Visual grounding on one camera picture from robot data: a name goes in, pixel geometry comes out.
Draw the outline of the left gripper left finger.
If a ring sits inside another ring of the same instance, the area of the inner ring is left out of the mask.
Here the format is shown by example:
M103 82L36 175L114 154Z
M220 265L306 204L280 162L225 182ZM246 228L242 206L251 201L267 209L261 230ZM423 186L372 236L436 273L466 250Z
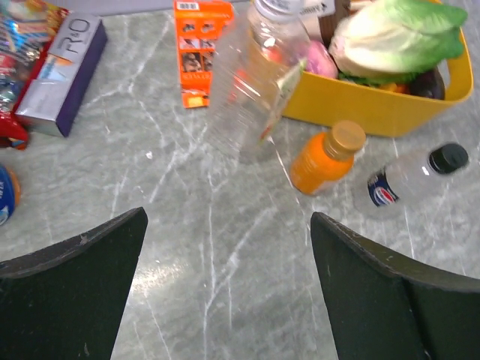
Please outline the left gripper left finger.
M133 208L1 262L1 358L110 359L147 225Z

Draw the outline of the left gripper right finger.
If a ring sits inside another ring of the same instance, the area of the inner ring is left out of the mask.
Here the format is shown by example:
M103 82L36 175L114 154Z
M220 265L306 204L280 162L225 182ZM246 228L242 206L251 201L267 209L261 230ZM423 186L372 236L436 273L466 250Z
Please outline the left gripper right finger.
M478 359L479 280L404 256L321 212L316 269L339 359Z

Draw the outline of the white bottle cap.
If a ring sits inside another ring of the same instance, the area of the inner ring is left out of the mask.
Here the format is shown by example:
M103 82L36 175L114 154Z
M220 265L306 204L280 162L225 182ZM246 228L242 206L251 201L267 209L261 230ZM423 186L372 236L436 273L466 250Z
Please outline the white bottle cap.
M298 15L304 7L304 0L255 0L256 9L267 16Z

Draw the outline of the small orange juice bottle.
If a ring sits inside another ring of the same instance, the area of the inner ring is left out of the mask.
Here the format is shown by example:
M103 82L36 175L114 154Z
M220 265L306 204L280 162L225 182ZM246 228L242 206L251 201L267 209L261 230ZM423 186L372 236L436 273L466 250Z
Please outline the small orange juice bottle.
M353 167L357 152L335 151L329 131L316 134L306 143L290 167L292 185L303 194L316 196L338 181Z

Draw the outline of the large clear plastic bottle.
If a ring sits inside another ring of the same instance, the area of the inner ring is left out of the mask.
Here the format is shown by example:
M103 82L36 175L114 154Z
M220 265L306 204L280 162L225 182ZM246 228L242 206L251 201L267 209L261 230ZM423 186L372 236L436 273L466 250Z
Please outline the large clear plastic bottle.
M252 1L216 43L205 138L237 160L257 159L299 84L310 45L300 13L265 16Z

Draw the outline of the black bottle cap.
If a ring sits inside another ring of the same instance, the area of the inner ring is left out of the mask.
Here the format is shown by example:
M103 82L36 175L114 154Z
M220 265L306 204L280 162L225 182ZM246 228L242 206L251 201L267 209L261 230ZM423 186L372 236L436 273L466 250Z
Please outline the black bottle cap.
M469 161L467 150L456 142L449 142L434 149L428 157L430 167L440 175L451 174Z

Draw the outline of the brown bottle cap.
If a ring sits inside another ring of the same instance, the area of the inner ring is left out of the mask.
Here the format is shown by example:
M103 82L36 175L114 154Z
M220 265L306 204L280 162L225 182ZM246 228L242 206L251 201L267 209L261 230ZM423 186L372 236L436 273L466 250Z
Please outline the brown bottle cap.
M331 127L328 141L336 152L357 152L366 141L363 128L353 121L339 121Z

